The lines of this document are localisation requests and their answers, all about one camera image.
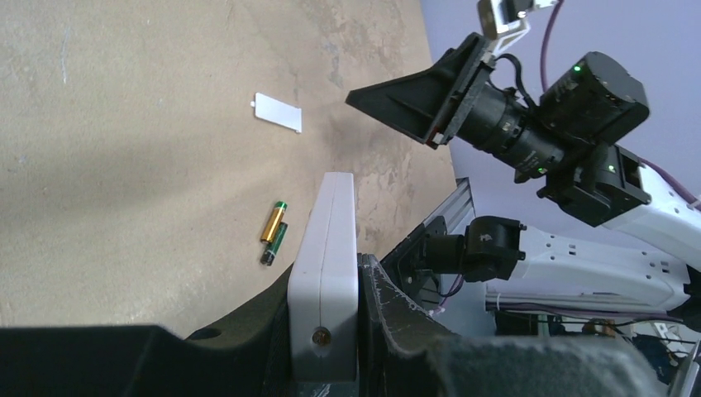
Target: black camera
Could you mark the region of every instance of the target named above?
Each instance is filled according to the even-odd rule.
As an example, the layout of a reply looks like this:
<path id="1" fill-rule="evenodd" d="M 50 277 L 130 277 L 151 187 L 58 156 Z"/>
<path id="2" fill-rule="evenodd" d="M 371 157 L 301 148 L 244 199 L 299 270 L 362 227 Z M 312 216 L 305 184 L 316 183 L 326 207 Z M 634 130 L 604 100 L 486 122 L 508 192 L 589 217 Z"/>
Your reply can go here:
<path id="1" fill-rule="evenodd" d="M 592 226 L 649 200 L 637 177 L 640 161 L 616 145 L 650 114 L 639 81 L 609 56 L 589 52 L 536 105 L 518 59 L 494 58 L 488 48 L 473 33 L 430 69 L 351 91 L 346 103 L 434 149 L 455 136 L 468 141 L 513 167 L 516 183 L 545 176 L 538 195 Z M 516 67 L 516 88 L 489 79 L 502 58 Z"/>

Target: screw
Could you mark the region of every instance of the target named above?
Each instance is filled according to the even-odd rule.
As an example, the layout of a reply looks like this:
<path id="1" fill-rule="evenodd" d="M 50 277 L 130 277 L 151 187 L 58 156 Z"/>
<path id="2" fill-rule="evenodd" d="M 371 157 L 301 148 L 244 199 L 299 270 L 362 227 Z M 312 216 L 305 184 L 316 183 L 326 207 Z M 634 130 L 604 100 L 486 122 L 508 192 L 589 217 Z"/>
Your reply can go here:
<path id="1" fill-rule="evenodd" d="M 331 343 L 331 333 L 325 328 L 318 329 L 312 335 L 312 342 L 314 342 L 315 345 L 328 346 L 328 344 Z"/>

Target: green battery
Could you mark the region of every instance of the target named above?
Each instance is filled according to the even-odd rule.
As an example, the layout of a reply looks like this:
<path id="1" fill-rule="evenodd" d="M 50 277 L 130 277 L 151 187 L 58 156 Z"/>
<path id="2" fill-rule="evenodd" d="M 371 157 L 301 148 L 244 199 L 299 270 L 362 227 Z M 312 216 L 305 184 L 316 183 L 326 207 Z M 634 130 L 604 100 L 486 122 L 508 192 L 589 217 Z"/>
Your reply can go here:
<path id="1" fill-rule="evenodd" d="M 287 223 L 281 222 L 280 226 L 278 226 L 277 232 L 275 232 L 275 237 L 273 238 L 273 241 L 268 244 L 268 247 L 265 248 L 265 252 L 263 253 L 263 256 L 260 258 L 260 263 L 263 265 L 273 265 L 273 261 L 275 259 L 275 255 L 278 254 L 278 250 L 280 249 L 280 245 L 283 243 L 284 239 L 284 234 L 287 232 Z"/>
<path id="2" fill-rule="evenodd" d="M 265 225 L 265 230 L 260 236 L 262 242 L 273 242 L 275 233 L 278 231 L 278 225 L 283 220 L 283 215 L 287 209 L 287 204 L 284 201 L 278 201 L 273 208 L 273 213 L 270 214 L 268 224 Z"/>

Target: black cable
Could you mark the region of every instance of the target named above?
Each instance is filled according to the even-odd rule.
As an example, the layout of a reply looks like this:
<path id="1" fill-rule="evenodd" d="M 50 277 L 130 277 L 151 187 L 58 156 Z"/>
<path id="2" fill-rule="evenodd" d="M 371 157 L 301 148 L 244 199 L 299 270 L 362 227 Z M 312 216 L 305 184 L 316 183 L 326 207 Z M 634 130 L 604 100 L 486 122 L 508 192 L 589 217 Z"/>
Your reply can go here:
<path id="1" fill-rule="evenodd" d="M 503 313 L 503 314 L 506 314 L 506 315 L 511 316 L 511 317 L 520 318 L 521 320 L 536 321 L 536 322 L 538 322 L 538 323 L 547 323 L 547 321 L 545 321 L 545 320 L 531 320 L 530 318 L 527 318 L 527 317 L 526 317 L 526 316 L 535 315 L 535 314 L 520 314 L 520 313 L 511 313 L 511 312 L 507 312 L 507 311 L 499 311 L 498 313 Z M 591 318 L 590 318 L 590 319 L 579 318 L 579 319 L 581 319 L 581 320 L 583 320 L 583 321 L 561 321 L 560 323 L 561 323 L 561 324 L 581 324 L 581 325 L 585 325 L 585 324 L 588 324 L 589 321 L 591 321 Z M 673 320 L 673 319 L 668 319 L 668 318 L 663 318 L 663 319 L 659 319 L 659 318 L 641 318 L 641 319 L 638 319 L 638 320 L 632 320 L 632 321 L 628 321 L 628 322 L 625 322 L 625 323 L 609 324 L 609 326 L 612 326 L 612 327 L 626 327 L 627 325 L 633 325 L 633 324 L 638 324 L 638 323 L 645 323 L 645 322 L 650 322 L 650 321 L 661 321 L 661 322 L 665 322 L 665 323 L 684 324 L 683 322 L 681 322 L 681 321 L 679 321 L 679 320 Z"/>
<path id="2" fill-rule="evenodd" d="M 618 336 L 622 337 L 623 340 L 625 340 L 626 342 L 629 342 L 629 343 L 631 343 L 631 344 L 633 343 L 633 340 L 632 340 L 631 338 L 629 338 L 628 335 L 626 335 L 625 333 L 623 333 L 623 331 L 621 331 L 620 329 L 618 329 L 618 327 L 616 327 L 614 324 L 603 324 L 603 325 L 604 325 L 604 326 L 608 326 L 609 328 L 611 328 L 615 333 L 618 334 Z"/>
<path id="3" fill-rule="evenodd" d="M 548 305 L 548 304 L 534 304 L 534 303 L 529 303 L 529 302 L 523 302 L 523 303 L 518 303 L 518 304 L 504 304 L 504 305 L 502 305 L 502 307 L 503 307 L 503 308 L 506 308 L 507 306 L 508 306 L 508 307 L 512 307 L 512 306 L 518 306 L 518 305 L 542 307 L 543 309 L 542 309 L 542 310 L 539 310 L 539 311 L 542 311 L 542 312 L 545 312 L 545 313 L 549 313 L 549 314 L 553 314 L 553 315 L 555 315 L 555 316 L 562 316 L 562 315 L 565 315 L 566 317 L 569 317 L 569 318 L 576 318 L 576 319 L 578 319 L 578 320 L 583 320 L 584 323 L 582 323 L 582 324 L 586 324 L 586 323 L 591 319 L 591 318 L 581 318 L 581 317 L 578 318 L 578 317 L 575 317 L 575 316 L 570 316 L 569 314 L 557 313 L 557 312 L 554 312 L 554 311 L 553 311 L 553 309 L 557 309 L 557 310 L 562 310 L 563 312 L 566 312 L 566 313 L 576 313 L 576 312 L 586 312 L 586 313 L 589 313 L 589 311 L 587 311 L 587 310 L 574 309 L 574 308 L 558 308 L 558 307 L 550 306 L 550 305 Z M 519 313 L 512 313 L 512 312 L 509 312 L 509 310 L 510 310 L 510 309 L 505 309 L 504 312 L 508 312 L 508 313 L 516 314 L 516 315 L 519 314 Z M 603 315 L 603 316 L 605 316 L 606 314 L 613 314 L 614 316 L 618 316 L 618 315 L 621 314 L 621 312 L 616 312 L 616 311 L 598 311 L 597 313 L 599 313 L 599 314 L 601 314 L 601 315 Z M 625 327 L 625 326 L 627 326 L 627 325 L 633 325 L 633 324 L 643 323 L 643 322 L 646 322 L 646 321 L 661 321 L 661 322 L 665 322 L 665 323 L 675 323 L 675 324 L 684 325 L 684 322 L 683 322 L 683 321 L 677 320 L 677 319 L 674 319 L 674 318 L 639 318 L 639 319 L 632 320 L 632 321 L 628 321 L 628 322 L 625 322 L 625 323 L 617 323 L 616 326 L 617 326 L 617 327 Z"/>
<path id="4" fill-rule="evenodd" d="M 501 54 L 494 60 L 494 62 L 505 59 L 511 62 L 513 65 L 513 68 L 516 70 L 516 89 L 518 90 L 519 93 L 523 96 L 523 101 L 526 102 L 526 105 L 528 105 L 528 108 L 531 111 L 535 111 L 537 109 L 536 102 L 533 101 L 533 98 L 531 98 L 531 95 L 528 95 L 528 91 L 526 91 L 526 87 L 523 86 L 523 78 L 522 78 L 522 71 L 523 71 L 523 66 L 521 66 L 521 61 L 518 60 L 518 58 L 515 55 L 512 54 Z M 495 87 L 494 84 L 492 84 L 491 79 L 488 80 L 488 83 L 492 85 L 492 87 Z M 496 88 L 501 92 L 504 92 L 504 90 L 500 88 Z"/>
<path id="5" fill-rule="evenodd" d="M 451 290 L 448 291 L 447 293 L 442 294 L 442 293 L 438 292 L 438 290 L 441 288 L 441 283 L 438 281 L 438 277 L 436 277 L 436 275 L 432 275 L 432 276 L 431 276 L 431 279 L 433 280 L 433 284 L 436 285 L 436 291 L 432 291 L 432 292 L 435 292 L 435 293 L 438 294 L 438 296 L 440 296 L 441 298 L 450 298 L 451 296 L 457 294 L 458 292 L 460 292 L 460 289 L 462 288 L 462 285 L 465 283 L 465 279 L 464 279 L 464 278 L 461 278 L 461 279 L 460 279 L 460 283 L 458 283 L 458 285 L 456 285 L 454 289 L 451 289 Z"/>
<path id="6" fill-rule="evenodd" d="M 497 312 L 497 313 L 506 314 L 506 315 L 511 316 L 511 317 L 520 318 L 521 320 L 531 321 L 531 322 L 534 322 L 534 323 L 545 323 L 545 324 L 548 324 L 548 322 L 547 322 L 546 320 L 540 320 L 540 319 L 537 319 L 537 318 L 536 318 L 536 319 L 533 319 L 533 318 L 527 318 L 527 317 L 526 317 L 526 316 L 535 316 L 535 315 L 537 315 L 537 314 L 526 314 L 526 315 L 521 315 L 520 313 L 510 313 L 510 312 L 505 312 L 505 311 L 500 311 L 500 312 Z M 585 322 L 585 321 L 560 321 L 560 324 L 581 324 L 581 325 L 585 325 L 585 324 L 589 324 L 589 321 L 586 321 L 586 322 Z M 662 322 L 666 322 L 666 323 L 678 323 L 678 324 L 683 324 L 681 321 L 675 321 L 675 320 L 670 320 L 670 319 L 662 319 L 662 320 L 642 319 L 642 320 L 632 320 L 632 321 L 628 321 L 628 322 L 625 322 L 625 323 L 603 324 L 603 325 L 608 326 L 608 327 L 612 328 L 615 332 L 618 332 L 619 334 L 623 335 L 623 333 L 621 332 L 621 330 L 618 329 L 619 327 L 626 327 L 627 325 L 634 325 L 634 324 L 638 324 L 638 323 L 646 323 L 646 322 L 650 322 L 650 321 L 662 321 Z M 688 345 L 695 345 L 696 343 L 698 343 L 698 341 L 697 341 L 697 342 L 694 342 L 694 341 L 685 341 L 684 339 L 670 339 L 670 338 L 667 338 L 667 337 L 657 337 L 657 336 L 655 336 L 655 335 L 648 335 L 648 336 L 649 336 L 649 337 L 653 337 L 653 338 L 655 338 L 655 339 L 657 339 L 657 340 L 659 340 L 659 341 L 665 341 L 665 342 L 679 342 L 679 343 L 685 343 L 685 344 L 688 344 Z"/>
<path id="7" fill-rule="evenodd" d="M 464 283 L 465 283 L 465 279 L 462 278 L 462 279 L 460 279 L 460 283 L 458 283 L 458 285 L 452 291 L 449 291 L 447 294 L 438 293 L 438 296 L 440 296 L 441 298 L 450 298 L 451 296 L 460 292 L 460 289 L 462 288 L 462 285 Z"/>

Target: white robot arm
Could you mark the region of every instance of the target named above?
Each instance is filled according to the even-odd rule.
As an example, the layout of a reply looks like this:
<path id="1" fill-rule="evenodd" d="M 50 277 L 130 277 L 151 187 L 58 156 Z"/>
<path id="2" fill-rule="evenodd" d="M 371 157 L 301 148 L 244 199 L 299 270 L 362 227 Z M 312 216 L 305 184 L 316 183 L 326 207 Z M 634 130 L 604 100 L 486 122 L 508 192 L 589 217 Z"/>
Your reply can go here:
<path id="1" fill-rule="evenodd" d="M 676 318 L 689 316 L 689 311 L 684 316 L 679 309 L 686 309 L 692 299 L 689 274 L 701 270 L 701 213 L 651 167 L 641 165 L 639 174 L 651 201 L 602 226 L 634 236 L 660 251 L 585 242 L 529 225 L 519 242 L 525 257 L 514 266 L 509 282 L 550 280 L 552 285 L 574 286 L 590 294 L 491 293 L 488 305 L 540 304 L 561 312 L 569 309 L 621 318 L 664 318 L 671 313 Z M 699 328 L 689 318 L 686 322 Z"/>

